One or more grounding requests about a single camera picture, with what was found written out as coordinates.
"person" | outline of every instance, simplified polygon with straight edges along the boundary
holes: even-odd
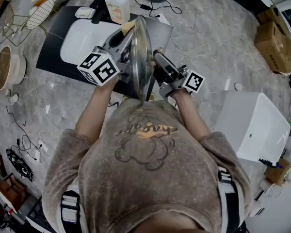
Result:
[[[42,195],[54,230],[61,232],[62,196],[75,184],[90,233],[222,232],[219,167],[241,188],[241,224],[252,202],[249,179],[225,136],[210,132],[190,94],[181,89],[172,95],[180,114],[165,101],[125,100],[100,135],[116,82],[97,86],[75,130],[61,136]]]

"shirt sleeve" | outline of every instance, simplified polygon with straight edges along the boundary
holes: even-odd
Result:
[[[214,132],[202,137],[199,143],[210,153],[217,165],[226,168],[232,178],[239,183],[244,196],[245,217],[248,216],[253,202],[250,181],[225,135]]]
[[[67,129],[56,147],[42,192],[44,214],[56,232],[57,206],[68,185],[78,176],[79,165],[91,145],[87,136]]]

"forearm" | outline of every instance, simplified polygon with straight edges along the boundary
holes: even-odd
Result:
[[[91,143],[95,143],[99,138],[111,93],[112,88],[97,86],[75,127],[75,130],[86,135]]]
[[[182,92],[176,94],[174,98],[177,102],[184,126],[188,132],[196,140],[199,140],[203,136],[209,135],[210,130],[197,112],[193,103],[193,99],[189,93]]]

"glass lid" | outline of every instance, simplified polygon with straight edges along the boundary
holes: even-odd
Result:
[[[133,30],[131,43],[133,81],[135,92],[143,102],[146,100],[149,80],[152,75],[152,50],[146,19],[142,15],[137,17]]]

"white marker cube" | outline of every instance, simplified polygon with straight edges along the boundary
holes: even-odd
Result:
[[[120,72],[110,55],[98,52],[90,53],[87,58],[77,66],[77,69],[89,82],[99,86],[103,86]]]
[[[193,70],[190,70],[182,86],[184,88],[187,88],[189,91],[197,93],[202,86],[204,80],[205,78],[202,75],[198,74]]]

